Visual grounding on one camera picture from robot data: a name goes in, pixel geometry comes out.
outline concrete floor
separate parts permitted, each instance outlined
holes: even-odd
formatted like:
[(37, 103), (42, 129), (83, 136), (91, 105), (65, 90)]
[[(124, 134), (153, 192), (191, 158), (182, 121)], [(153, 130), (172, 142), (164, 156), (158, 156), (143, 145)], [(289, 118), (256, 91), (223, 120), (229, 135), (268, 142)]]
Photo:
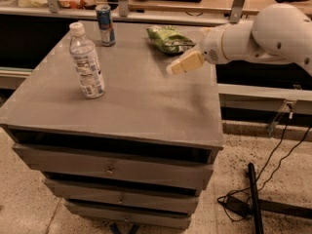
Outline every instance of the concrete floor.
[[(138, 234), (223, 234), (254, 233), (254, 221), (232, 222), (216, 198), (233, 189), (245, 188), (249, 162), (259, 171), (279, 142), (283, 127), (269, 138), (265, 126), (242, 122), (223, 122), (225, 148), (214, 163), (214, 174), (200, 196), (200, 203), (187, 230), (142, 225)], [(262, 181), (276, 168), (304, 135), (305, 128), (289, 127), (285, 140), (263, 173)], [(260, 198), (312, 208), (312, 131), (290, 156), (265, 188)], [(108, 234), (113, 222), (83, 218), (71, 214), (64, 201), (55, 197), (43, 184), (44, 177), (30, 170), (12, 150), (12, 140), (0, 129), (0, 234)], [(312, 220), (262, 214), (264, 231), (268, 233), (312, 233)], [(122, 233), (129, 223), (117, 222)]]

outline bottle label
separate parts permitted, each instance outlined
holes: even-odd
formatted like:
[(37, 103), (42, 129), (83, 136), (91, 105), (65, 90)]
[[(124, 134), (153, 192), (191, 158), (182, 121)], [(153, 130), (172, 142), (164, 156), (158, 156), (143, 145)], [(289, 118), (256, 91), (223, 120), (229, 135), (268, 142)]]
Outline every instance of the bottle label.
[(87, 98), (96, 98), (104, 93), (102, 78), (96, 50), (86, 54), (72, 54), (75, 68), (79, 74), (82, 91)]

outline can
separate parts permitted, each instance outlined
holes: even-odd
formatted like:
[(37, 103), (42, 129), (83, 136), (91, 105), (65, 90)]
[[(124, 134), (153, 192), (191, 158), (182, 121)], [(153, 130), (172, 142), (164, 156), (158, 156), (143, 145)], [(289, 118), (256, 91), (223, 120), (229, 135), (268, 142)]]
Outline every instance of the can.
[(103, 46), (112, 46), (116, 40), (110, 6), (97, 5), (96, 11), (101, 43)]

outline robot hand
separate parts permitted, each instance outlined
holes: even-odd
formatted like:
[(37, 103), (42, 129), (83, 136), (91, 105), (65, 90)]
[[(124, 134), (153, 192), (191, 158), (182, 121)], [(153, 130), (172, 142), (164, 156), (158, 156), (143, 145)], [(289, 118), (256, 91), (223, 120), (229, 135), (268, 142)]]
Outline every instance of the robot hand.
[(186, 72), (201, 67), (205, 60), (212, 64), (226, 64), (232, 60), (269, 64), (294, 62), (312, 76), (311, 19), (291, 5), (269, 6), (260, 11), (254, 21), (211, 28), (192, 50), (175, 60), (167, 70), (173, 74)]

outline clear plastic bottle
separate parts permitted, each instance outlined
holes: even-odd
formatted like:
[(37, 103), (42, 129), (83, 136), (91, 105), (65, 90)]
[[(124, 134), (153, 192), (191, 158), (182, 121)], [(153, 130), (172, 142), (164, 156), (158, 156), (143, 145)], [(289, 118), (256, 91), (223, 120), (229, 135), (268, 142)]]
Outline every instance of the clear plastic bottle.
[(81, 22), (73, 22), (69, 28), (72, 36), (69, 52), (78, 73), (82, 91), (87, 98), (98, 98), (103, 95), (105, 85), (95, 43), (86, 35)]

